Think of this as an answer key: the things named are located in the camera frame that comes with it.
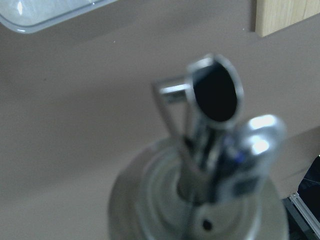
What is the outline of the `silver digital kitchen scale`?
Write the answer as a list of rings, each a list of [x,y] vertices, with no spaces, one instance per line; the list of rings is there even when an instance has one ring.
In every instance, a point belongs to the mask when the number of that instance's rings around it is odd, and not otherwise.
[[[32,34],[114,3],[115,0],[2,0],[0,23]]]

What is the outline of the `clear glass sauce bottle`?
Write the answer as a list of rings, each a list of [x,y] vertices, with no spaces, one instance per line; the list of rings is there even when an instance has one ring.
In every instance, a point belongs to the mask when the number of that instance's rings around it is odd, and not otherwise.
[[[187,74],[152,84],[169,138],[118,175],[111,240],[287,240],[269,172],[286,136],[273,114],[240,122],[244,90],[232,63],[207,54]]]

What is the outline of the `wooden cutting board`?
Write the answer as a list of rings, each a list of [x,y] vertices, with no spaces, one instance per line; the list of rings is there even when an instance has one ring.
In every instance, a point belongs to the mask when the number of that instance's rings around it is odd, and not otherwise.
[[[266,37],[319,13],[319,0],[257,0],[255,32]]]

